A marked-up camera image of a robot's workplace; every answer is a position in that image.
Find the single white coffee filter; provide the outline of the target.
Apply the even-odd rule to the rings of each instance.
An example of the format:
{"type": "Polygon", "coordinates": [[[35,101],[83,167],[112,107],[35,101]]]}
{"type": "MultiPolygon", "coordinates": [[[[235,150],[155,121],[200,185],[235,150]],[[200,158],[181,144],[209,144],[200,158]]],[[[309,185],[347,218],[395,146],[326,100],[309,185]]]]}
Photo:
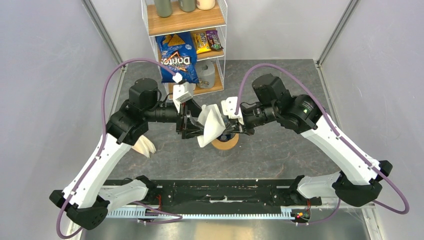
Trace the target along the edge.
{"type": "Polygon", "coordinates": [[[198,122],[204,127],[203,134],[197,137],[201,148],[218,138],[226,129],[217,104],[203,105],[198,116],[198,122]]]}

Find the round wooden dripper stand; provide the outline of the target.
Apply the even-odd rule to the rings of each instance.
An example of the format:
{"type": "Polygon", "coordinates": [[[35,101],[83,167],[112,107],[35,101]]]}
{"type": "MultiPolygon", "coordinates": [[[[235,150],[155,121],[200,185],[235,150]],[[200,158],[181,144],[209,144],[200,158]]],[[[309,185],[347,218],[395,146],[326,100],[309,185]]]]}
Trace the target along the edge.
{"type": "Polygon", "coordinates": [[[214,148],[221,150],[221,151],[228,151],[234,148],[238,141],[239,141],[239,134],[238,133],[232,133],[229,135],[226,135],[226,139],[222,140],[220,137],[214,139],[211,144],[214,148]]]}

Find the clear glass cup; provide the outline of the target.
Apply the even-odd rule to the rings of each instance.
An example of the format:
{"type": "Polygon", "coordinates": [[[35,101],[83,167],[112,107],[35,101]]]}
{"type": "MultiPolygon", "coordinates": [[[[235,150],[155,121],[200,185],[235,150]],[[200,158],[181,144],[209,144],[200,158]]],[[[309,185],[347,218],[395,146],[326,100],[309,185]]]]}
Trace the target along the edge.
{"type": "Polygon", "coordinates": [[[220,150],[220,149],[217,149],[215,151],[215,153],[216,153],[216,155],[218,157],[227,158],[227,157],[229,157],[229,156],[231,156],[233,154],[233,151],[232,150],[220,150]]]}

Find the coffee filter paper pack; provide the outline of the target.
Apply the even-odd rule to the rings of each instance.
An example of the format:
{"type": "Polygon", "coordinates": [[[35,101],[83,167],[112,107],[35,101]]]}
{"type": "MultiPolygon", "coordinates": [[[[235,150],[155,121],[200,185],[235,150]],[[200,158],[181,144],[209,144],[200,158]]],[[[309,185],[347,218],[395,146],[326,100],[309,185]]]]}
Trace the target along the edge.
{"type": "Polygon", "coordinates": [[[132,149],[147,158],[150,158],[151,154],[157,151],[155,145],[145,135],[138,138],[132,149]]]}

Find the white wire shelf rack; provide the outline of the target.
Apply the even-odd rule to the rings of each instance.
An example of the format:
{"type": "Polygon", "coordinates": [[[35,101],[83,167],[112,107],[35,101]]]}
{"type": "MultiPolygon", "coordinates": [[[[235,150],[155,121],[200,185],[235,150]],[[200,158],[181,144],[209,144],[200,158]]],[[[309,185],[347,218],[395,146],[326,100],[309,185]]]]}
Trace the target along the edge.
{"type": "Polygon", "coordinates": [[[224,0],[143,0],[142,20],[155,59],[181,73],[195,95],[225,88],[228,5],[224,0]]]}

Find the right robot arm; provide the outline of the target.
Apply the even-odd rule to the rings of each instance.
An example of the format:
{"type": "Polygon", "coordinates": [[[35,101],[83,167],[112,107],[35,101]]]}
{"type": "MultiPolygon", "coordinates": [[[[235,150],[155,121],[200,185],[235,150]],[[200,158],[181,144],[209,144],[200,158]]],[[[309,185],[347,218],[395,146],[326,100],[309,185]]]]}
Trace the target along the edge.
{"type": "Polygon", "coordinates": [[[309,95],[291,95],[279,77],[265,74],[251,86],[257,102],[250,107],[242,106],[235,96],[221,101],[223,114],[231,122],[231,135],[253,135],[256,127],[277,122],[316,145],[339,167],[333,174],[298,176],[288,191],[292,203],[339,198],[361,207],[378,198],[383,188],[381,180],[393,168],[389,161],[373,159],[359,149],[309,95]]]}

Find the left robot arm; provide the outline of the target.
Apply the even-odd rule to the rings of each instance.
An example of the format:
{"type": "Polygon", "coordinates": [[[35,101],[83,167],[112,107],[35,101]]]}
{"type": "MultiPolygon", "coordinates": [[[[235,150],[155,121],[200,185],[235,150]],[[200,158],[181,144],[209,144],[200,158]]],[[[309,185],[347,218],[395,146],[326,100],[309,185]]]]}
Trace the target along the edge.
{"type": "Polygon", "coordinates": [[[156,184],[145,176],[109,190],[102,190],[102,186],[131,148],[140,146],[146,154],[155,150],[145,139],[150,122],[175,123],[181,131],[188,107],[200,111],[192,98],[193,87],[186,81],[173,86],[172,102],[168,103],[154,79],[137,80],[129,88],[128,99],[110,116],[106,132],[87,163],[65,189],[54,190],[50,200],[62,214],[86,230],[96,228],[109,212],[127,204],[152,204],[157,198],[156,184]]]}

